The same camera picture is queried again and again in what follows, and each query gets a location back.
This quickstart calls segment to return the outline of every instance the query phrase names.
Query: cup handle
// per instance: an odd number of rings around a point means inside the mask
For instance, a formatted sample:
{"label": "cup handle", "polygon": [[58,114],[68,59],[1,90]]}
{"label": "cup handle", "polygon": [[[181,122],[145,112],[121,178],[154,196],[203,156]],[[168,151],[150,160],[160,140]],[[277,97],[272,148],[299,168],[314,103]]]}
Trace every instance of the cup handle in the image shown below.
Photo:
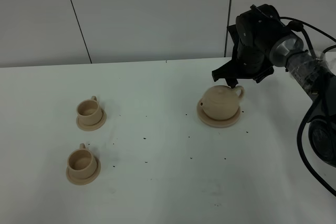
{"label": "cup handle", "polygon": [[240,90],[240,95],[238,96],[239,101],[242,100],[242,98],[245,95],[245,89],[242,86],[237,86],[235,88],[232,89],[234,92],[237,92],[238,90]]}

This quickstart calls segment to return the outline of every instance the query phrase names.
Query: white table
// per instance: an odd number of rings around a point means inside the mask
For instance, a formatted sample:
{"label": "white table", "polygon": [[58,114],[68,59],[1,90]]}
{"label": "white table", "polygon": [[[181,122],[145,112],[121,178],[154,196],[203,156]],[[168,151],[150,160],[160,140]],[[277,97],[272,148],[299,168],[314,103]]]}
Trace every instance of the white table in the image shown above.
{"label": "white table", "polygon": [[[296,147],[311,101],[284,69],[239,81],[246,98],[234,126],[197,118],[205,90],[224,84],[211,71],[227,60],[0,69],[1,223],[335,223],[336,198]],[[92,95],[108,119],[84,132],[75,109]],[[65,176],[80,143],[102,167],[85,186]],[[304,147],[336,187],[307,130]]]}

